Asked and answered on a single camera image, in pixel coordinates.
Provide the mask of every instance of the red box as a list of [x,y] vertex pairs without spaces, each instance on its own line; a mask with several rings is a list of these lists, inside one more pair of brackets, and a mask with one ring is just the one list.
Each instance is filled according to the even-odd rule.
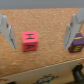
[[36,31],[22,32],[23,51],[37,50],[38,35]]

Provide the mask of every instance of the brown tabletop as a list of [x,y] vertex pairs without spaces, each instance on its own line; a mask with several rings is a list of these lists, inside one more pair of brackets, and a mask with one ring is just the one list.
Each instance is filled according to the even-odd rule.
[[[69,53],[63,38],[67,24],[80,8],[0,10],[14,28],[18,46],[13,50],[0,34],[0,77],[84,57],[84,50]],[[38,50],[22,51],[22,32],[37,31]]]

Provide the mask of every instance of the red cube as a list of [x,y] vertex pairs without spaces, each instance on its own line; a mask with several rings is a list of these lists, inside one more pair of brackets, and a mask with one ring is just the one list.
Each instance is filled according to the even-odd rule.
[[37,50],[38,35],[36,31],[22,32],[23,51]]

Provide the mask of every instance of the purple block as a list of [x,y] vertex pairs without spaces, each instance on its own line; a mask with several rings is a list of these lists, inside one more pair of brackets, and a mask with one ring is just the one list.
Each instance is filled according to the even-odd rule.
[[81,33],[76,34],[71,46],[68,48],[70,53],[80,52],[84,46],[84,38]]

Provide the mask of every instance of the dark object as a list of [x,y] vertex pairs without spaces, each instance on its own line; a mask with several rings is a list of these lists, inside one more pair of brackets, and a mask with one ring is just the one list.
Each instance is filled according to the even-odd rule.
[[16,84],[16,82],[10,82],[10,83],[7,83],[7,84]]
[[68,50],[70,53],[80,52],[83,46],[84,46],[83,35],[81,33],[77,33]]
[[84,75],[81,72],[81,69],[83,68],[83,65],[77,65],[74,69],[73,69],[73,76],[75,78],[75,82],[76,84],[84,84]]

